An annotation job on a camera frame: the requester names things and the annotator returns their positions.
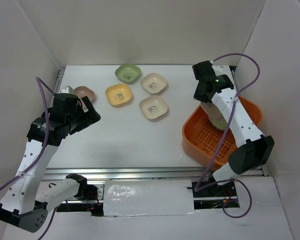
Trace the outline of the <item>brown plate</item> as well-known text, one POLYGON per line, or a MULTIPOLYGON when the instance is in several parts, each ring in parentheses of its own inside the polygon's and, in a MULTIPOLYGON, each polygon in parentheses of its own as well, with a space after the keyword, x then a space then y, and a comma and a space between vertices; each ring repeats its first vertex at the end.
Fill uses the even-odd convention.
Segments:
POLYGON ((220 112, 220 110, 211 102, 201 102, 200 103, 202 109, 205 111, 205 113, 208 116, 208 119, 214 119, 214 120, 221 120, 225 119, 220 112))
POLYGON ((88 97, 88 99, 92 102, 95 99, 95 93, 90 88, 86 86, 78 86, 73 90, 74 94, 78 96, 80 99, 83 97, 88 97))

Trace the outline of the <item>green plate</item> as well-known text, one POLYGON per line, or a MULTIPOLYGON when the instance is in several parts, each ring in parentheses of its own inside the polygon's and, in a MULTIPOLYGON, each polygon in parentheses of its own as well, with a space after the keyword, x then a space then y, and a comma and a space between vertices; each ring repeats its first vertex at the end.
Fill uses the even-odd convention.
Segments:
POLYGON ((224 131, 227 127, 227 121, 223 119, 213 119, 209 118, 209 121, 212 123, 212 125, 217 128, 220 131, 224 131))
POLYGON ((126 84, 134 83, 140 74, 141 69, 132 63, 124 63, 115 70, 116 77, 126 84))

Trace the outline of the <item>orange plastic bin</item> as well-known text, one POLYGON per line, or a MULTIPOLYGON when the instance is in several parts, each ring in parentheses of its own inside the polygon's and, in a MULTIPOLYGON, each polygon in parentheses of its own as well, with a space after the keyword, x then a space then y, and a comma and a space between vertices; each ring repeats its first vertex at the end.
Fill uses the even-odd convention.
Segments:
MULTIPOLYGON (((217 129, 199 105, 182 128, 182 148, 192 159, 207 167, 222 139, 223 131, 217 129)), ((229 130, 210 170, 218 170, 228 162, 228 156, 237 149, 235 138, 229 130)))

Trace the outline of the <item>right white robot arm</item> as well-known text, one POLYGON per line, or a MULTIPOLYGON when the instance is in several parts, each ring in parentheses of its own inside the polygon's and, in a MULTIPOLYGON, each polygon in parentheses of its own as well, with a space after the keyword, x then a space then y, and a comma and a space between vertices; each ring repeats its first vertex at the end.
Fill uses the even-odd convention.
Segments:
POLYGON ((228 156, 228 162, 212 174, 214 179, 207 184, 209 193, 219 196, 230 180, 266 164, 275 142, 272 136, 265 136, 253 122, 226 74, 216 75, 208 60, 193 65, 192 69, 198 81, 194 99, 200 101, 203 107, 212 104, 220 111, 237 147, 228 156))

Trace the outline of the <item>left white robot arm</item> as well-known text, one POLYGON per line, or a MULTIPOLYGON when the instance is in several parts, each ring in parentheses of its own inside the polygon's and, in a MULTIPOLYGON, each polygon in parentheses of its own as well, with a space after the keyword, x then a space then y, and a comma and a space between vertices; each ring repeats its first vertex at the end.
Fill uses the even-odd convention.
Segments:
POLYGON ((37 232, 49 212, 69 198, 85 200, 94 186, 79 174, 70 173, 49 190, 38 193, 47 166, 62 140, 98 122, 88 97, 80 99, 70 93, 57 93, 52 107, 30 125, 25 152, 15 177, 0 200, 0 221, 37 232))

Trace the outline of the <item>cream plate at back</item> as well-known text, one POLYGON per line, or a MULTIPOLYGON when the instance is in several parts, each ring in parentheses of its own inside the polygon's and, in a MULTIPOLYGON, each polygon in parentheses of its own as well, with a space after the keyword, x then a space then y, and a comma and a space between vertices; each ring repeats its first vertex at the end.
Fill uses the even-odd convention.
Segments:
POLYGON ((150 95, 157 95, 167 87, 168 81, 160 74, 153 72, 143 77, 140 84, 150 95))

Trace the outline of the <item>cream plate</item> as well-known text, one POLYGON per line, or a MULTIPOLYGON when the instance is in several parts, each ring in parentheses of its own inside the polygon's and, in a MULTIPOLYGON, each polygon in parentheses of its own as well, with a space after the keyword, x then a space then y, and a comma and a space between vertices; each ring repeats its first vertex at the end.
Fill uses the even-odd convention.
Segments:
POLYGON ((160 74, 153 72, 143 77, 140 84, 150 95, 157 95, 167 87, 168 81, 160 74))
POLYGON ((168 104, 159 95, 151 95, 139 103, 142 114, 148 120, 156 120, 168 112, 168 104))

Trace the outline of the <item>yellow square plate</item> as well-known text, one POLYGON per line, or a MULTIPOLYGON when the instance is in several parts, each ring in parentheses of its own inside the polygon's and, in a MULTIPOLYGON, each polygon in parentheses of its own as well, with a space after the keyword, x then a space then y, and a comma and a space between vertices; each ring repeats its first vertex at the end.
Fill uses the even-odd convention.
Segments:
POLYGON ((129 103, 133 97, 130 87, 124 83, 108 87, 105 91, 105 95, 108 102, 114 107, 129 103))

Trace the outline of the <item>cream plate in middle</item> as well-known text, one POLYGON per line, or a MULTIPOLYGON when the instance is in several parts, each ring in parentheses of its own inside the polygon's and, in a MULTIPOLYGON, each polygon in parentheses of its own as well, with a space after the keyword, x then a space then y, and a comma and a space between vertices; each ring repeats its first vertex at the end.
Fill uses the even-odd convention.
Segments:
POLYGON ((159 95, 151 95, 139 103, 142 114, 148 120, 156 120, 168 112, 168 104, 159 95))

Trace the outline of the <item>white foil cover panel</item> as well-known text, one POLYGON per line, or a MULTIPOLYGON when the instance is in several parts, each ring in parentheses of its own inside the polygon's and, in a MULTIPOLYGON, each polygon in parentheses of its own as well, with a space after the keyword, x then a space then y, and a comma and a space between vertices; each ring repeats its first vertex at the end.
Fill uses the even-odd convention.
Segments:
POLYGON ((190 180, 107 181, 107 217, 178 216, 195 212, 190 180))

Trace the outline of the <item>aluminium frame rail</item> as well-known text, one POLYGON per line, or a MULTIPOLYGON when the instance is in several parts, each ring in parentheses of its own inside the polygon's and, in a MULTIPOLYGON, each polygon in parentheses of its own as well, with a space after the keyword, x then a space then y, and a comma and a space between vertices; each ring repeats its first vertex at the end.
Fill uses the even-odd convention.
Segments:
POLYGON ((115 65, 68 65, 57 87, 86 86, 95 93, 93 105, 101 120, 62 141, 49 163, 45 181, 69 174, 90 181, 110 179, 199 178, 204 166, 182 148, 183 126, 200 103, 191 65, 141 65, 141 76, 157 73, 167 80, 160 96, 168 105, 163 116, 147 119, 140 102, 149 97, 140 81, 131 84, 132 99, 112 106, 106 89, 120 81, 115 65))

